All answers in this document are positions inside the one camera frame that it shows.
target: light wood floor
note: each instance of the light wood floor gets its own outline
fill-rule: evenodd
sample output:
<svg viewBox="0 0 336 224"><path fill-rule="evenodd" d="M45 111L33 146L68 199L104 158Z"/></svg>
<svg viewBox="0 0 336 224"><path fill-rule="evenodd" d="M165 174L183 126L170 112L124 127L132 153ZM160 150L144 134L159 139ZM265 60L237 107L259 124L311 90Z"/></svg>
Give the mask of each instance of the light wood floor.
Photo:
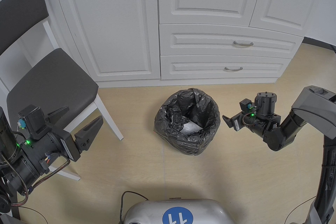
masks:
<svg viewBox="0 0 336 224"><path fill-rule="evenodd" d="M303 87L317 85L336 92L336 54L302 44L275 84L200 85L222 114L239 112L239 101L254 100L261 91L278 96L275 112L283 119ZM82 179L55 175L29 196L27 206L40 211L49 224L118 223L120 196L126 190L151 200L170 197L210 198L226 207L237 224L282 224L288 213L316 195L323 136L306 125L294 143L279 152L246 128L221 126L199 156L176 151L153 131L155 114L174 92L189 86L100 89L99 95L124 135L119 141L103 125L89 151L69 170ZM99 115L95 111L89 120ZM124 212L140 197L125 196ZM295 210L287 223L303 223L310 202ZM44 223L35 212L20 209L23 221ZM330 224L336 223L335 216Z"/></svg>

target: drawer handle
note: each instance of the drawer handle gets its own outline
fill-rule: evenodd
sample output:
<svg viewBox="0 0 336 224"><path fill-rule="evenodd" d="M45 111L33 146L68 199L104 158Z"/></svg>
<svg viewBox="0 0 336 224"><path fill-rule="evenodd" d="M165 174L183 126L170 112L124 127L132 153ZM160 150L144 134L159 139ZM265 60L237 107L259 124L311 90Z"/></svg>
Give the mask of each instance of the drawer handle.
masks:
<svg viewBox="0 0 336 224"><path fill-rule="evenodd" d="M244 43L237 43L236 41L233 41L233 44L235 44L235 45L240 45L240 46L244 46L244 47L253 46L253 42L251 42L250 44L244 44Z"/></svg>
<svg viewBox="0 0 336 224"><path fill-rule="evenodd" d="M226 70L226 71L240 71L242 69L243 69L242 67L239 68L239 69L230 69L230 68L227 68L227 67L224 68L224 70Z"/></svg>

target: white paper in trash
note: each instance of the white paper in trash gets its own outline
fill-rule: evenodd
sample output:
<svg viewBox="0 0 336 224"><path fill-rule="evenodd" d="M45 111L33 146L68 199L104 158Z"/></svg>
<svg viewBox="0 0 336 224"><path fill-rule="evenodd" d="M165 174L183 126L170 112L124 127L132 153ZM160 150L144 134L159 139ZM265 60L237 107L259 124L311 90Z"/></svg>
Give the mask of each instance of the white paper in trash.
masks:
<svg viewBox="0 0 336 224"><path fill-rule="evenodd" d="M183 129L180 130L180 132L188 135L191 134L192 132L198 132L201 129L203 128L198 126L196 123L189 121L186 124L183 124Z"/></svg>

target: logo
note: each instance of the logo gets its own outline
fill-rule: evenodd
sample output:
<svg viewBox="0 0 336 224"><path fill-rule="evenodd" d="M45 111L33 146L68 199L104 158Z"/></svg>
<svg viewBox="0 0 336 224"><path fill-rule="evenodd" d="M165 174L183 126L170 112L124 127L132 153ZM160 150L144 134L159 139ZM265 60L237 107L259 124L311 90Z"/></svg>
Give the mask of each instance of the logo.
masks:
<svg viewBox="0 0 336 224"><path fill-rule="evenodd" d="M193 214L184 207L168 209L162 217L163 224L193 224Z"/></svg>

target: crumpled black plastic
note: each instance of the crumpled black plastic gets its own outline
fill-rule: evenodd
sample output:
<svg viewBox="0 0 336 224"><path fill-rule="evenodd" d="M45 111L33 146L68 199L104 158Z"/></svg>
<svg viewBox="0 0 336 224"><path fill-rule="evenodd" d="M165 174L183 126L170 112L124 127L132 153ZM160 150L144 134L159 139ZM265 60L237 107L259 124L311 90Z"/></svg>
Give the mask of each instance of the crumpled black plastic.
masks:
<svg viewBox="0 0 336 224"><path fill-rule="evenodd" d="M188 119L203 129L182 134ZM221 117L218 105L205 92L190 88L171 95L155 116L154 131L186 155L201 154L214 138Z"/></svg>

